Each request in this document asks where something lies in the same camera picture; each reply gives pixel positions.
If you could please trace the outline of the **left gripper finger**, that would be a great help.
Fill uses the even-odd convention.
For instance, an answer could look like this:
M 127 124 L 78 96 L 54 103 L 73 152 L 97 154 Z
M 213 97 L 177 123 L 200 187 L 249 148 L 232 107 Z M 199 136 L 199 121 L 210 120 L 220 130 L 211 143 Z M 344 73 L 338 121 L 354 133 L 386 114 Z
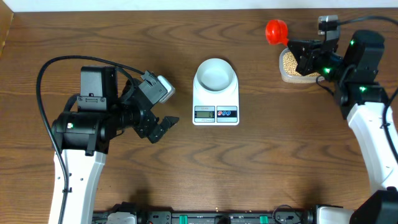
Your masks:
M 167 132 L 172 126 L 179 122 L 179 117 L 174 116 L 165 116 L 162 122 L 160 123 L 160 130 L 162 132 Z
M 157 143 L 163 135 L 168 131 L 170 126 L 168 124 L 158 124 L 148 135 L 147 139 L 152 143 Z

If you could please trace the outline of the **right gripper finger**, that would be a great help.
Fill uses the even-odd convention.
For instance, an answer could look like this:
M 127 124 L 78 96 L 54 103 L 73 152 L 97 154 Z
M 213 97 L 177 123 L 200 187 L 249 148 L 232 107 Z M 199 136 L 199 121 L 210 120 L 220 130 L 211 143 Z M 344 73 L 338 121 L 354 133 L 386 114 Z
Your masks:
M 320 40 L 289 40 L 287 42 L 288 49 L 292 52 L 295 58 L 300 58 L 301 56 L 307 54 L 313 49 L 318 49 L 322 45 Z
M 316 57 L 314 56 L 299 56 L 296 58 L 297 66 L 295 71 L 302 76 L 307 76 L 309 74 L 315 73 L 317 71 L 315 66 Z

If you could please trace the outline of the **red plastic scoop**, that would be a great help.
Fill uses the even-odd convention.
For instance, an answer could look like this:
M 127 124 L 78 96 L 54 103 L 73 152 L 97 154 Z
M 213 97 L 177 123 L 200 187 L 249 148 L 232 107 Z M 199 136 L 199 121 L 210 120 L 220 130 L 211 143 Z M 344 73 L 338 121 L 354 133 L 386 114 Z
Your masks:
M 287 38 L 288 33 L 287 24 L 282 20 L 270 20 L 266 25 L 265 35 L 271 45 L 283 44 L 287 46 L 289 41 Z

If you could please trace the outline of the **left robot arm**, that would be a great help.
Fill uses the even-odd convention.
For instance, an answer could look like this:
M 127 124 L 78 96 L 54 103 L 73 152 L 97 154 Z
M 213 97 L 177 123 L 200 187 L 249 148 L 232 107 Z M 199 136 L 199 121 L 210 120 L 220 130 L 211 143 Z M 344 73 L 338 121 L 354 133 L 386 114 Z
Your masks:
M 175 93 L 166 78 L 149 71 L 141 79 L 128 77 L 120 95 L 119 73 L 125 71 L 113 66 L 82 67 L 80 93 L 68 100 L 52 124 L 61 158 L 54 159 L 49 223 L 91 222 L 110 140 L 132 128 L 140 138 L 156 143 L 179 121 L 173 116 L 159 119 L 151 111 Z

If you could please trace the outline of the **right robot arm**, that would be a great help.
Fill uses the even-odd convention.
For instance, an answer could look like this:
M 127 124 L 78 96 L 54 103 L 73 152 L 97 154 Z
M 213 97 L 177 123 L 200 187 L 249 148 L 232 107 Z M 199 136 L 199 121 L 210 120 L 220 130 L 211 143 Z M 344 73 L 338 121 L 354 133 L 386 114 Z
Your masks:
M 384 53 L 384 38 L 356 31 L 344 57 L 335 54 L 336 39 L 288 40 L 302 75 L 317 72 L 333 82 L 333 96 L 360 146 L 371 196 L 356 210 L 317 205 L 304 223 L 397 223 L 397 130 L 391 101 L 375 81 Z

